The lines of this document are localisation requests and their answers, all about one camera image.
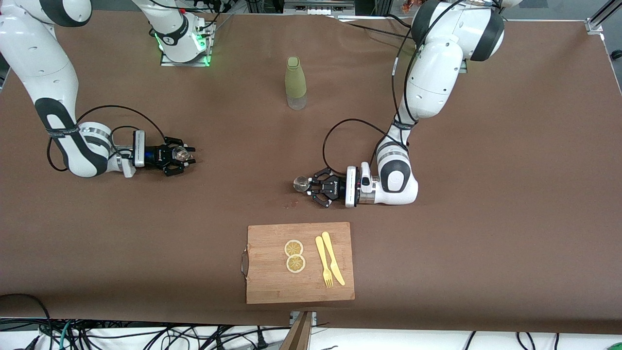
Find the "cutting board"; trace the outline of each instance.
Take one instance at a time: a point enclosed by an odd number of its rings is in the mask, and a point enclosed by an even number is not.
[[[315,238],[322,232],[330,234],[335,258],[345,285],[333,276],[333,288],[327,288],[322,277],[322,261]],[[285,266],[285,244],[292,239],[303,245],[305,268],[291,273]],[[256,225],[248,227],[248,272],[246,303],[304,303],[354,299],[352,244],[349,222],[316,224]],[[330,256],[326,251],[330,267]]]

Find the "brown tablecloth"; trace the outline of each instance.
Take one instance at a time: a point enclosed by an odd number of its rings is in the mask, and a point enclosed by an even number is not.
[[[78,114],[137,108],[196,146],[199,163],[170,178],[57,173],[10,75],[0,94],[0,293],[37,295],[54,318],[285,324],[310,308],[335,327],[619,333],[622,98],[603,44],[581,22],[506,27],[499,52],[472,63],[411,136],[417,201],[355,209],[322,209],[291,182],[323,168],[336,122],[388,126],[399,38],[320,16],[235,16],[212,66],[198,69],[159,67],[141,13],[96,11],[88,26],[58,28],[80,79]],[[302,111],[285,102],[290,55],[307,76]],[[159,142],[126,111],[89,119]],[[359,164],[378,138],[343,125],[328,160]],[[356,300],[246,305],[246,227],[328,221],[351,222]],[[27,304],[0,314],[33,315]]]

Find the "green bottle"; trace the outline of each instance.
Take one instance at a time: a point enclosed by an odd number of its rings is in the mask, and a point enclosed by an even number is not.
[[[301,110],[307,105],[307,82],[300,66],[300,59],[296,56],[287,59],[285,93],[287,104],[291,109]]]

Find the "yellow knife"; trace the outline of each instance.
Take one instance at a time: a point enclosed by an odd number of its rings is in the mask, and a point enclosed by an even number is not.
[[[331,260],[330,270],[333,272],[333,275],[335,275],[335,278],[337,279],[337,281],[339,281],[339,284],[344,286],[346,282],[343,280],[343,277],[341,276],[341,271],[339,271],[339,266],[337,266],[337,260],[335,259],[335,253],[333,252],[333,244],[330,241],[330,235],[328,234],[328,232],[322,232],[322,239],[324,239],[324,245],[326,245],[326,249],[328,250],[328,254],[330,255],[330,260]]]

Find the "lemon slice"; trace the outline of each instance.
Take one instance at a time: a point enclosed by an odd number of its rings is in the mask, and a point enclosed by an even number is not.
[[[306,264],[307,262],[305,262],[305,259],[300,254],[291,255],[289,258],[287,258],[287,262],[285,263],[287,269],[291,273],[299,273],[305,268]]]
[[[302,254],[303,250],[302,243],[297,239],[292,239],[285,244],[285,254],[287,254],[288,257],[294,254]]]

